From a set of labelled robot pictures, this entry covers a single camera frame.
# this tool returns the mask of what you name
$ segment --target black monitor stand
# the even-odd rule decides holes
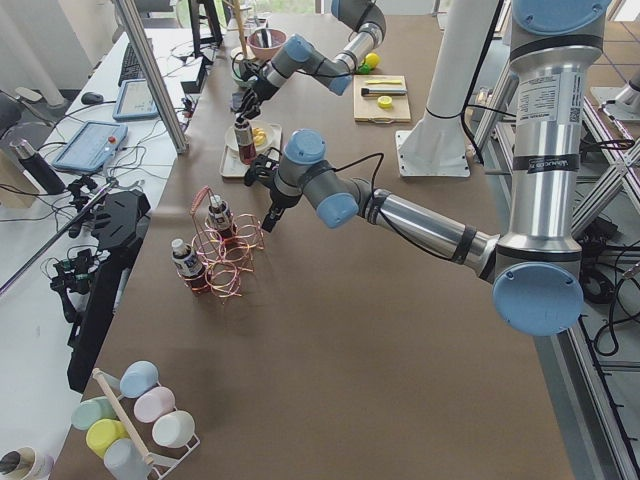
[[[200,5],[204,6],[205,15],[200,15]],[[218,20],[218,12],[213,0],[189,0],[189,18],[191,19],[191,34],[193,36],[193,56],[200,56],[206,59],[206,63],[212,63],[202,55],[203,45],[220,46],[222,44],[222,30],[220,29],[220,20]],[[200,20],[207,20],[210,37],[200,37]]]

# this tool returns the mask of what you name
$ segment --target brown table surface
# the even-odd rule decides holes
[[[328,56],[348,29],[328,15],[274,16]],[[381,74],[403,74],[414,122],[423,113],[441,34],[429,16],[391,17]],[[176,277],[171,240],[190,238],[187,210],[210,185],[236,214],[260,217],[268,192],[218,173],[233,121],[223,48],[153,219],[97,366],[116,376],[147,359],[201,446],[175,479],[573,478],[533,341],[506,326],[491,286],[390,232],[352,220],[324,227],[303,200],[288,210],[244,274],[242,298],[193,297]],[[378,185],[489,233],[498,232],[482,169],[468,179],[401,179],[394,132],[356,124],[343,97],[297,75],[260,117],[325,136],[344,165],[387,155]],[[369,178],[373,163],[352,176]],[[87,397],[98,392],[91,381]],[[151,450],[157,450],[149,438]],[[71,429],[54,480],[111,478]]]

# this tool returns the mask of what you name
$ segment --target small bottle with white cap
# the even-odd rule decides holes
[[[181,238],[171,242],[172,258],[178,274],[195,295],[211,290],[205,276],[206,267],[202,264],[195,250]]]
[[[224,241],[233,238],[236,234],[236,225],[233,222],[233,213],[229,204],[220,195],[212,195],[209,205],[209,221],[213,229],[220,234]]]

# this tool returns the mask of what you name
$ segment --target tablet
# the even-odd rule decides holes
[[[144,78],[125,80],[113,109],[113,119],[118,122],[147,120],[158,116],[158,108]]]
[[[127,130],[121,123],[85,122],[51,166],[65,172],[95,173],[116,154]]]

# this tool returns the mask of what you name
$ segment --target blue cup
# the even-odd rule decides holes
[[[158,369],[156,366],[140,360],[132,363],[120,379],[120,391],[127,398],[138,398],[151,390],[158,383]]]
[[[96,397],[76,407],[71,415],[71,424],[78,430],[89,430],[91,425],[103,418],[115,420],[118,417],[107,397]]]
[[[151,465],[142,460],[128,438],[116,440],[104,454],[104,466],[117,480],[147,480]]]

